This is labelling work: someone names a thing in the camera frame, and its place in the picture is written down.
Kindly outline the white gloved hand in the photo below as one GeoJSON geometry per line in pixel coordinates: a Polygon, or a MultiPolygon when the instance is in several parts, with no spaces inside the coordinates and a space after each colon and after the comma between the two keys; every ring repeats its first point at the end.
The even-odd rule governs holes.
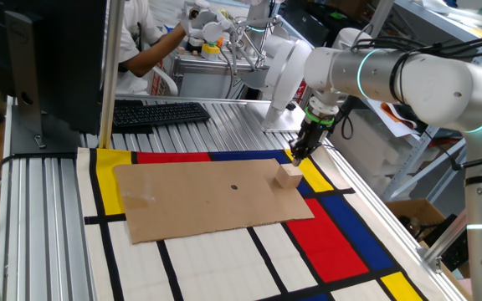
{"type": "Polygon", "coordinates": [[[192,27],[192,21],[196,19],[199,13],[200,10],[198,8],[184,8],[179,14],[179,23],[188,37],[194,36],[196,34],[196,30],[192,27]]]}

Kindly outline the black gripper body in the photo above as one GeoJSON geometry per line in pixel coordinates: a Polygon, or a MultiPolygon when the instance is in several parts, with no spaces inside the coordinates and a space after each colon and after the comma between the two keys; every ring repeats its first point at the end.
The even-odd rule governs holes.
{"type": "Polygon", "coordinates": [[[297,144],[300,147],[300,151],[303,148],[312,148],[314,152],[324,140],[329,128],[329,125],[322,125],[314,121],[308,122],[304,120],[301,123],[300,131],[297,138],[294,140],[294,144],[297,144]]]}

